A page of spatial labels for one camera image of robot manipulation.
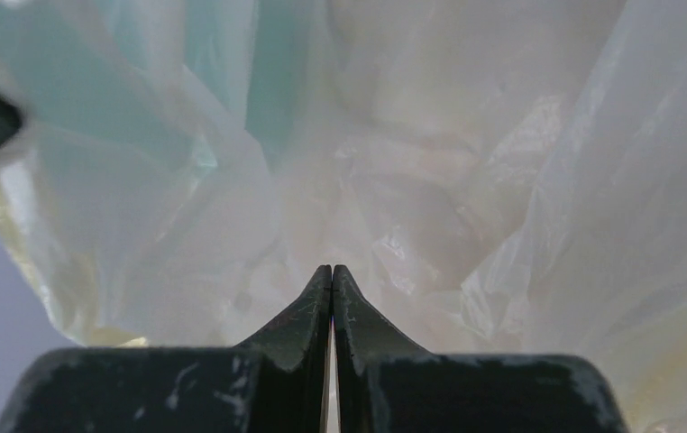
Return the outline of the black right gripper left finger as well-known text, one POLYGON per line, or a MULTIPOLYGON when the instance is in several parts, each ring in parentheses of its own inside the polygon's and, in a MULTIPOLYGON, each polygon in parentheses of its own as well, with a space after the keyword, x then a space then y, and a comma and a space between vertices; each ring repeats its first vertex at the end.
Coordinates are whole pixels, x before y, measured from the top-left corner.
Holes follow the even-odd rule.
POLYGON ((330 266, 230 347, 50 351, 25 371, 0 432, 323 432, 330 266))

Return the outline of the clear yellow-edged plastic bag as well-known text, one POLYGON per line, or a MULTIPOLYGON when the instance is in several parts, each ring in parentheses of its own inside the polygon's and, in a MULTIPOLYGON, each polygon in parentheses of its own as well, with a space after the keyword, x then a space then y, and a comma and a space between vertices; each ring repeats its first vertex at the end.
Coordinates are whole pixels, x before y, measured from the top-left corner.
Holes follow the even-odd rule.
POLYGON ((173 167, 23 114, 0 239, 81 345, 223 345, 320 264, 437 352, 566 353, 687 432, 687 1, 309 1, 269 164, 196 97, 173 167))

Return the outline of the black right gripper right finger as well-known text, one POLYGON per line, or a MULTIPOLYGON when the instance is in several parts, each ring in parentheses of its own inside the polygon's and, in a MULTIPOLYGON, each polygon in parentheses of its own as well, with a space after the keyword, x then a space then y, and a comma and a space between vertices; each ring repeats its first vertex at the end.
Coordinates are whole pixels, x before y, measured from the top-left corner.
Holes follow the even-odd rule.
POLYGON ((344 432, 624 432, 608 381, 572 355, 435 354, 388 321, 350 271, 332 277, 344 432))

